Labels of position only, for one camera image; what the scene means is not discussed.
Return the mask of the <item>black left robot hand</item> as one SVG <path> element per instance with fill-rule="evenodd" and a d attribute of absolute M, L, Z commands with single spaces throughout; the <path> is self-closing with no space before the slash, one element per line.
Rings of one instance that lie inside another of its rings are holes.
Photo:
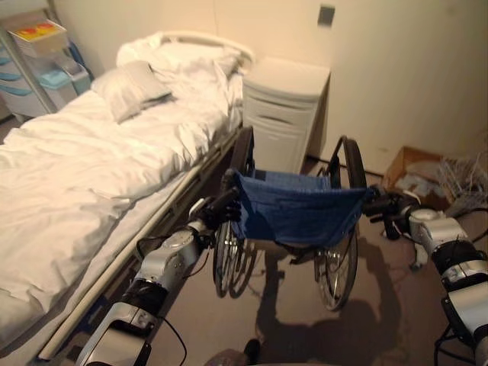
<path fill-rule="evenodd" d="M 239 190 L 231 188 L 219 196 L 203 197 L 190 210 L 189 221 L 199 221 L 209 230 L 216 230 L 228 221 L 239 221 L 241 218 L 241 203 Z"/>

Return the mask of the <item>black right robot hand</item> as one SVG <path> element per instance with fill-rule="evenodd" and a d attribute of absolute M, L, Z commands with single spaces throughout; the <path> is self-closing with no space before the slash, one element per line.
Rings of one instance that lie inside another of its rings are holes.
<path fill-rule="evenodd" d="M 411 194 L 386 191 L 380 185 L 369 187 L 371 196 L 362 205 L 362 213 L 372 223 L 382 222 L 386 237 L 398 240 L 409 232 L 409 215 L 420 207 L 420 202 Z"/>

